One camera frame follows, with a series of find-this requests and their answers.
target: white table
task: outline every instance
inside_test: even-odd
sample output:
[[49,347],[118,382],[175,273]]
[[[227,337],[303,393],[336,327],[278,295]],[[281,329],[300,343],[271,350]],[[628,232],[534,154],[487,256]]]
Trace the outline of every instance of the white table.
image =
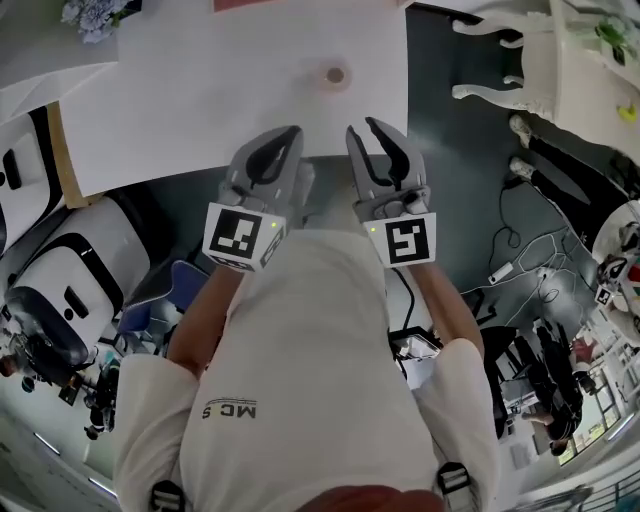
[[554,123],[586,141],[615,148],[640,165],[640,121],[617,112],[631,103],[640,110],[640,92],[590,56],[566,28],[567,7],[551,0],[558,45],[558,89]]
[[[365,116],[407,129],[396,0],[276,0],[217,14],[210,0],[146,2],[118,30],[118,53],[118,64],[61,101],[85,196],[227,165],[279,125],[303,128],[306,156],[346,154],[349,124],[381,153]],[[336,61],[352,83],[327,92],[316,75]]]

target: blue flower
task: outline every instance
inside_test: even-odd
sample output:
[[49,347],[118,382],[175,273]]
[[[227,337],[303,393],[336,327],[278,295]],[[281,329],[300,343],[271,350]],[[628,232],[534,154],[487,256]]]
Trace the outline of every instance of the blue flower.
[[80,28],[85,32],[101,30],[111,17],[113,4],[114,0],[87,1],[82,14],[80,15]]
[[114,0],[113,10],[111,12],[115,14],[117,12],[122,11],[127,6],[128,3],[129,3],[129,0]]
[[114,26],[111,20],[108,20],[102,27],[96,30],[90,30],[84,32],[84,36],[82,38],[83,43],[99,43],[103,39],[109,37],[114,30]]
[[62,8],[62,18],[60,21],[63,23],[75,23],[78,20],[81,10],[82,2],[80,0],[70,0]]

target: blue chair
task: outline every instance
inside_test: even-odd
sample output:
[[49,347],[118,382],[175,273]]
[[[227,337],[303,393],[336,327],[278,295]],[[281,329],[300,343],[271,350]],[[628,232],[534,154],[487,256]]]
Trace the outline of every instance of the blue chair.
[[150,275],[134,293],[133,300],[122,308],[118,333],[139,332],[151,322],[151,309],[156,301],[166,300],[184,313],[209,279],[195,265],[173,260]]

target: red object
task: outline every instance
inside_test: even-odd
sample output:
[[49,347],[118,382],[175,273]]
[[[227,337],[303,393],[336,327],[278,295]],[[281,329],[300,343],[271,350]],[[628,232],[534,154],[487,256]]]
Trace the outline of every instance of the red object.
[[576,354],[576,362],[591,364],[593,360],[593,350],[596,344],[587,345],[583,339],[577,339],[573,342],[573,351]]
[[213,0],[213,10],[215,12],[226,11],[227,9],[270,1],[271,0]]

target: gray floor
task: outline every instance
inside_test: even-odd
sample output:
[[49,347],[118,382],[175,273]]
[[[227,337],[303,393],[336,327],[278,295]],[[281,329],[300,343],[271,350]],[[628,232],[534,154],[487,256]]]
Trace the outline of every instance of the gray floor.
[[[518,50],[499,46],[497,35],[470,37],[456,34],[446,15],[422,8],[407,11],[407,28],[409,136],[421,149],[429,173],[431,208],[438,214],[438,261],[455,285],[465,291],[488,284],[487,264],[492,237],[502,226],[498,198],[508,177],[507,164],[510,156],[527,156],[527,153],[509,130],[510,113],[507,110],[479,98],[454,100],[450,90],[452,85],[465,82],[507,87],[502,85],[502,76],[517,73],[520,54]],[[587,144],[539,118],[528,119],[536,131],[553,144],[606,170],[611,150]],[[538,159],[533,159],[533,163],[565,190],[581,196],[580,191],[550,164]],[[351,171],[348,160],[342,157],[314,159],[314,164],[317,179],[309,208],[310,211],[321,211],[332,191],[338,185],[349,183]],[[383,165],[384,159],[377,160],[376,164]],[[198,244],[207,203],[216,198],[222,175],[222,170],[206,170],[147,184],[171,219],[177,234],[177,255],[186,254]],[[520,232],[522,244],[519,248],[509,248],[503,233],[496,241],[493,270],[515,258],[539,234],[565,226],[556,211],[528,185],[506,191],[503,206],[505,220]],[[560,251],[561,238],[562,234],[556,237]],[[565,245],[568,250],[573,248],[575,238],[569,235]],[[530,268],[544,262],[552,250],[549,239],[541,241],[528,252],[523,265]],[[581,246],[571,255],[590,280],[594,265],[589,256]],[[206,264],[204,260],[202,257],[198,261]],[[571,261],[567,261],[565,267],[576,270]],[[544,314],[550,320],[562,322],[567,334],[572,336],[580,320],[580,309],[571,299],[573,279],[566,272],[555,276],[542,287],[541,295],[555,288],[559,290],[558,298],[544,306],[537,297],[532,299],[512,325],[528,328],[535,316]],[[537,276],[531,274],[485,290],[487,303],[497,301],[498,310],[498,318],[486,325],[499,325],[511,318],[536,284]],[[592,307],[592,296],[577,277],[576,299],[585,310]]]

